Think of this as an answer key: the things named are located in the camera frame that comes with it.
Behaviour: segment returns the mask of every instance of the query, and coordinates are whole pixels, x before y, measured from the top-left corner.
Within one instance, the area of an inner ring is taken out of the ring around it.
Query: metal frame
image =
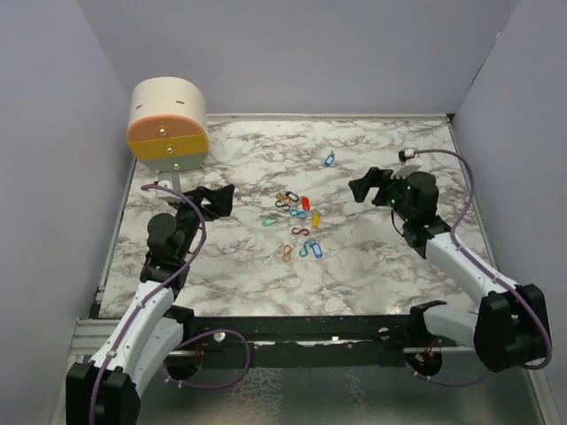
[[[451,139],[454,144],[454,148],[457,152],[460,152],[459,145],[455,139],[454,131],[452,127],[452,123],[450,119],[447,117],[446,114],[416,114],[416,115],[375,115],[375,114],[241,114],[241,113],[229,113],[229,114],[212,114],[208,116],[208,119],[212,122],[223,122],[225,120],[443,120],[446,122],[449,134],[451,135]],[[129,170],[128,174],[128,182],[125,186],[124,193],[122,195],[122,199],[120,201],[120,212],[118,214],[116,223],[113,229],[113,235],[110,243],[110,247],[108,250],[108,255],[105,260],[105,265],[103,269],[103,273],[101,276],[100,283],[98,284],[98,293],[97,293],[97,302],[102,301],[102,294],[104,293],[106,280],[110,271],[110,265],[112,264],[114,248],[116,246],[118,234],[120,231],[120,224],[123,216],[124,205],[128,200],[128,193],[130,189],[130,185],[132,182],[132,177],[134,174],[136,166],[136,161],[132,161],[132,165]],[[467,174],[464,172],[465,181],[467,186],[470,186],[470,181]],[[486,230],[483,221],[483,214],[481,208],[478,204],[478,201],[474,200],[474,211],[478,218],[478,224],[481,230],[482,237],[485,241],[485,246],[488,252],[488,256],[490,262],[495,266],[494,256],[492,250],[490,248],[490,244],[488,243]],[[237,319],[237,318],[207,318],[213,319],[216,321],[225,321],[228,319]],[[323,316],[319,316],[319,319],[326,319]],[[104,341],[111,335],[113,329],[115,328],[118,320],[83,320],[78,321],[77,326],[75,328],[74,337],[71,343],[71,348],[69,352],[69,357],[66,364],[66,372],[71,365],[75,361],[83,361],[85,356],[90,356],[100,346],[104,343]],[[341,344],[346,344],[346,341],[343,339],[342,341],[338,341],[338,346]],[[309,346],[309,342],[305,341],[305,346]],[[254,345],[254,349],[263,350],[260,347],[263,346],[261,341],[257,341]],[[416,352],[419,349],[416,348],[406,348],[404,352]],[[444,351],[452,351],[463,350],[462,347],[448,347],[444,348]],[[530,382],[532,383],[534,397],[537,405],[540,406],[541,414],[544,418],[544,421],[548,425],[559,425],[562,423],[561,416],[558,412],[557,406],[555,404],[555,400],[553,398],[553,394],[548,384],[547,377],[544,371],[530,371],[528,374],[530,378]],[[51,425],[63,425],[65,423],[65,377],[62,382],[61,390],[58,396],[58,402],[55,406],[54,414],[52,416]]]

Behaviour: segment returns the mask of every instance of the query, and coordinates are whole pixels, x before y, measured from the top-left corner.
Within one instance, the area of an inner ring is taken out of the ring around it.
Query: marble tabletop
[[[370,200],[356,204],[348,182],[371,166],[399,167],[402,147],[454,150],[447,123],[427,120],[224,120],[209,124],[211,153],[204,169],[181,174],[182,187],[236,186],[230,217],[207,222],[208,238],[175,303],[202,316],[331,315],[407,313],[410,306],[443,299],[457,308],[473,303],[433,264],[408,248],[390,222],[390,212]],[[336,160],[323,161],[333,150]],[[456,159],[422,156],[436,175],[439,214],[452,223],[467,196]],[[147,252],[146,225],[175,211],[140,187],[158,180],[144,165],[136,170],[105,285],[100,317],[117,318],[133,297]],[[321,226],[274,207],[278,191],[310,199]],[[262,220],[277,214],[275,226]],[[310,229],[323,250],[299,256],[306,238],[291,228]],[[487,258],[475,214],[457,232]],[[283,246],[294,250],[282,261]]]

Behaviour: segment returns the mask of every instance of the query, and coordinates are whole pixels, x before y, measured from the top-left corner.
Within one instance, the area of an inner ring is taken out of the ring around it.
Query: marble table
[[[220,120],[211,122],[211,154],[206,167],[181,175],[182,186],[211,189],[236,186],[229,218],[207,223],[208,238],[193,263],[177,305],[197,315],[331,315],[407,313],[410,306],[443,299],[463,309],[473,303],[433,264],[408,248],[390,222],[390,212],[376,208],[369,193],[356,204],[348,181],[369,167],[396,168],[402,147],[454,150],[444,119],[421,120]],[[323,161],[333,150],[336,160]],[[467,196],[456,159],[423,156],[423,170],[439,185],[439,213],[452,223]],[[157,213],[174,210],[140,187],[157,175],[136,164],[120,232],[113,252],[100,317],[118,318],[139,284],[144,263],[146,224]],[[293,218],[274,207],[278,191],[310,199],[322,215],[319,229],[311,220]],[[263,218],[278,214],[275,226]],[[306,227],[322,246],[323,258],[299,256]],[[486,247],[473,212],[457,232],[486,258]],[[295,246],[282,261],[283,246]]]

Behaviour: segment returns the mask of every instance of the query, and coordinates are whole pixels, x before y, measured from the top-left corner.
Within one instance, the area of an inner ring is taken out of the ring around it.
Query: gray floor
[[[442,373],[464,381],[482,371],[469,352],[452,352]],[[231,377],[201,373],[208,383]],[[214,392],[178,390],[159,372],[142,405],[140,425],[544,423],[527,373],[518,368],[464,389],[423,382],[406,368],[253,369],[238,385]]]

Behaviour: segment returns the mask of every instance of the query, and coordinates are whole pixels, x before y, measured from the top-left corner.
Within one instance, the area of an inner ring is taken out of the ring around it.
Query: wall
[[[567,3],[523,0],[456,114],[498,265],[546,294],[547,369],[567,420]]]
[[[456,112],[516,0],[77,0],[122,86],[209,112]]]
[[[50,420],[126,181],[128,97],[73,0],[0,3],[0,423]]]

